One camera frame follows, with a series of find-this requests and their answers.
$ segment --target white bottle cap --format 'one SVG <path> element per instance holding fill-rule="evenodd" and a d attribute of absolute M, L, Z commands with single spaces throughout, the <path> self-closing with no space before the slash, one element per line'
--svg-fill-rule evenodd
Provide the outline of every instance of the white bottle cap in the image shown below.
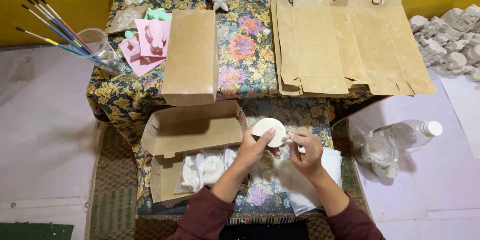
<path fill-rule="evenodd" d="M 422 128 L 426 135 L 433 137 L 440 136 L 444 131 L 444 128 L 437 121 L 424 122 Z"/>

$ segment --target floral tablecloth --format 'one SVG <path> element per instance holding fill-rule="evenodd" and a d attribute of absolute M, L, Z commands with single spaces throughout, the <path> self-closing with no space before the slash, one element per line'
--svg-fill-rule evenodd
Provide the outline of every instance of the floral tablecloth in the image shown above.
<path fill-rule="evenodd" d="M 145 0 L 151 8 L 212 9 L 209 0 Z M 126 6 L 123 0 L 114 0 L 107 28 L 119 10 Z M 293 127 L 306 126 L 319 135 L 327 147 L 332 147 L 329 122 L 351 114 L 351 105 L 366 105 L 384 96 L 354 93 L 345 98 L 286 98 L 277 90 L 275 62 L 268 0 L 231 0 L 230 11 L 217 13 L 219 86 L 217 100 L 240 100 L 249 124 L 262 117 L 274 117 Z M 109 41 L 120 51 L 118 44 L 123 34 L 111 34 Z M 167 108 L 161 96 L 165 63 L 141 77 L 128 67 L 118 76 L 111 76 L 94 67 L 87 86 L 88 102 L 95 117 L 113 124 L 132 145 L 138 165 L 137 215 L 143 217 L 177 219 L 186 209 L 186 202 L 168 201 L 152 203 L 149 172 L 151 156 L 142 149 L 140 138 L 151 112 Z M 344 113 L 336 116 L 336 109 Z M 274 193 L 267 179 L 272 174 L 271 158 L 265 155 L 253 174 L 253 187 L 249 193 L 237 197 L 234 219 L 237 222 L 289 222 L 293 212 L 284 193 Z M 260 219 L 249 219 L 255 216 Z"/>

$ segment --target flat cardboard box template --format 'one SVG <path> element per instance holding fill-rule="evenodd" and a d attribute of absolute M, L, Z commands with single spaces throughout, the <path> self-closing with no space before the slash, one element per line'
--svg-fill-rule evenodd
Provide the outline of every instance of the flat cardboard box template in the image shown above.
<path fill-rule="evenodd" d="M 271 0 L 283 95 L 437 92 L 401 0 Z"/>
<path fill-rule="evenodd" d="M 173 10 L 162 96 L 172 106 L 211 104 L 217 97 L 219 60 L 213 10 Z"/>
<path fill-rule="evenodd" d="M 183 153 L 239 145 L 247 121 L 237 101 L 167 108 L 154 112 L 141 138 L 153 155 L 150 188 L 153 202 L 187 199 L 193 193 L 174 194 Z"/>

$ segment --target person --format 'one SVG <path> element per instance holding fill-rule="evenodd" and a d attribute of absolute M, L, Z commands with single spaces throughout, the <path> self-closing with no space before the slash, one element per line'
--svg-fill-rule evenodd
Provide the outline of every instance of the person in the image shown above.
<path fill-rule="evenodd" d="M 212 188 L 203 187 L 191 198 L 188 209 L 177 223 L 177 230 L 168 240 L 218 239 L 227 219 L 233 213 L 234 199 L 240 184 L 255 168 L 264 150 L 272 152 L 275 158 L 280 158 L 278 148 L 267 147 L 275 135 L 275 130 L 272 128 L 255 140 L 251 134 L 253 126 L 245 131 L 237 158 L 217 183 Z M 290 160 L 317 191 L 327 213 L 325 219 L 335 239 L 385 239 L 369 216 L 343 192 L 322 167 L 322 140 L 305 128 L 289 132 L 288 137 L 286 141 L 290 147 Z M 303 145 L 305 153 L 298 151 L 298 145 Z M 225 229 L 235 226 L 249 225 L 231 225 Z"/>

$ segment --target hand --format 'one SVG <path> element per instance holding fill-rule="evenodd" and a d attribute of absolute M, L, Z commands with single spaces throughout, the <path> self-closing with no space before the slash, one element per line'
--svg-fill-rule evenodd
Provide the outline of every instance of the hand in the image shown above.
<path fill-rule="evenodd" d="M 324 152 L 322 140 L 306 128 L 289 132 L 287 143 L 290 147 L 290 160 L 293 166 L 309 181 L 321 176 L 322 154 Z M 298 145 L 303 146 L 305 153 L 300 153 Z"/>
<path fill-rule="evenodd" d="M 254 126 L 255 124 L 245 130 L 245 133 L 243 134 L 243 140 L 238 150 L 239 154 L 233 162 L 233 164 L 237 163 L 242 167 L 245 167 L 247 170 L 246 173 L 249 173 L 255 168 L 255 164 L 262 157 L 264 150 L 270 151 L 275 158 L 280 158 L 279 148 L 273 149 L 267 146 L 267 144 L 270 143 L 275 135 L 275 129 L 269 129 L 261 137 L 255 136 L 256 138 L 259 138 L 255 140 L 254 136 L 251 134 Z"/>

